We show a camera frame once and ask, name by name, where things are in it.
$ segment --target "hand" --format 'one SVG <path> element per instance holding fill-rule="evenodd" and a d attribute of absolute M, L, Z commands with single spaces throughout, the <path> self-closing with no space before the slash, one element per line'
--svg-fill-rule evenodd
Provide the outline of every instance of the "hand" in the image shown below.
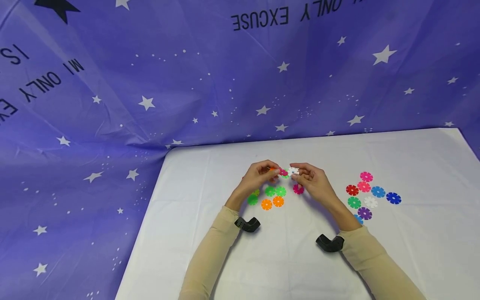
<path fill-rule="evenodd" d="M 328 181 L 325 171 L 307 163 L 293 163 L 291 167 L 299 168 L 299 175 L 293 174 L 292 179 L 303 185 L 310 196 L 326 208 L 340 202 L 332 185 Z"/>
<path fill-rule="evenodd" d="M 273 161 L 264 160 L 253 163 L 235 190 L 248 197 L 266 181 L 275 182 L 275 178 L 278 178 L 279 173 L 280 166 Z"/>
<path fill-rule="evenodd" d="M 240 211 L 243 201 L 267 180 L 274 181 L 280 173 L 280 167 L 270 160 L 250 165 L 238 187 L 233 191 L 225 206 L 233 211 Z"/>

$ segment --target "purple fabric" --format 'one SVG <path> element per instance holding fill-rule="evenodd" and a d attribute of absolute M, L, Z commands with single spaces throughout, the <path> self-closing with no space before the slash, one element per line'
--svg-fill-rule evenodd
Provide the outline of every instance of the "purple fabric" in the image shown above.
<path fill-rule="evenodd" d="M 0 1 L 0 299 L 114 299 L 169 148 L 451 126 L 480 155 L 477 1 L 320 8 Z"/>

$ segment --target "person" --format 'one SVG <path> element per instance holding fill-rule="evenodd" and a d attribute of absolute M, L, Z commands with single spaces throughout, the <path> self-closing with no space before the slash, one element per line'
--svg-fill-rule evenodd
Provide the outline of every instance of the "person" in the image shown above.
<path fill-rule="evenodd" d="M 323 205 L 340 229 L 345 242 L 343 255 L 359 273 L 377 300 L 424 300 L 420 290 L 361 225 L 335 194 L 325 172 L 308 163 L 293 163 L 299 175 L 293 180 Z M 280 166 L 270 160 L 254 163 L 221 208 L 200 242 L 187 268 L 179 300 L 208 300 L 225 257 L 240 229 L 234 224 L 244 200 L 266 181 L 279 174 Z"/>

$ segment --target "orange snowflake disc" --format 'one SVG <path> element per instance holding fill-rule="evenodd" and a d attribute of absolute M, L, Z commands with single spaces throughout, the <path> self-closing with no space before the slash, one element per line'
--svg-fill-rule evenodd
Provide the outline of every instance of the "orange snowflake disc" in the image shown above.
<path fill-rule="evenodd" d="M 272 208 L 272 201 L 270 201 L 270 199 L 264 199 L 262 201 L 262 208 L 264 210 L 270 210 Z"/>
<path fill-rule="evenodd" d="M 285 201 L 283 200 L 282 197 L 277 196 L 273 198 L 273 205 L 275 205 L 276 207 L 282 207 L 283 203 L 285 203 Z"/>

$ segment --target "white snowflake disc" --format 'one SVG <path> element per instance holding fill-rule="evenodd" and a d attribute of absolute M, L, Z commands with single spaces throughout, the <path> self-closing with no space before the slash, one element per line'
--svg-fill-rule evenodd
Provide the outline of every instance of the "white snowflake disc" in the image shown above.
<path fill-rule="evenodd" d="M 299 169 L 298 168 L 293 168 L 293 167 L 289 167 L 288 170 L 287 170 L 287 173 L 288 173 L 289 176 L 292 176 L 293 174 L 300 175 Z"/>
<path fill-rule="evenodd" d="M 366 197 L 363 201 L 368 208 L 376 208 L 378 206 L 378 201 L 373 197 Z"/>

